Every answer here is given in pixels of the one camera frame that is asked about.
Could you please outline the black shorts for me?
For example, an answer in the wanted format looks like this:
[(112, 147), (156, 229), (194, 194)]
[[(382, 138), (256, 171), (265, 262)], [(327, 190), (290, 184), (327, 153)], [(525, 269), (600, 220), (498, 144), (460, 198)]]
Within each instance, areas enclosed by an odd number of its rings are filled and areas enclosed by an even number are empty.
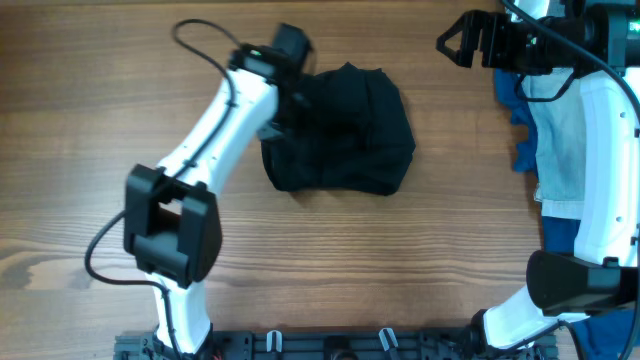
[(261, 142), (266, 174), (284, 192), (346, 189), (396, 193), (416, 142), (401, 93), (381, 69), (345, 63), (305, 75), (281, 135)]

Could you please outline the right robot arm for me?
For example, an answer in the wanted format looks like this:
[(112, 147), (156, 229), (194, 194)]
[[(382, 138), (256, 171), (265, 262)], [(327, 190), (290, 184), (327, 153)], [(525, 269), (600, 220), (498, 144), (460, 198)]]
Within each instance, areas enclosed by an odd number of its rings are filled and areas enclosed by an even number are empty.
[(499, 97), (530, 131), (520, 159), (542, 213), (525, 285), (472, 318), (465, 355), (515, 355), (563, 327), (582, 359), (627, 358), (639, 343), (637, 3), (568, 1), (556, 17), (545, 1), (509, 1), (464, 13), (436, 47), (496, 70)]

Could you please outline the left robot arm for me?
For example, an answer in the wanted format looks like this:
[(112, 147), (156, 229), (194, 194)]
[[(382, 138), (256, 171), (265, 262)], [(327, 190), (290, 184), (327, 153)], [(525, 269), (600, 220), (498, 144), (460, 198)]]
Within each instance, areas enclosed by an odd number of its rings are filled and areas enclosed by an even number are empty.
[(212, 357), (203, 281), (222, 245), (217, 198), (251, 138), (278, 136), (270, 124), (289, 108), (311, 50), (304, 31), (289, 24), (266, 46), (238, 45), (186, 138), (155, 167), (131, 170), (123, 247), (156, 297), (149, 358)]

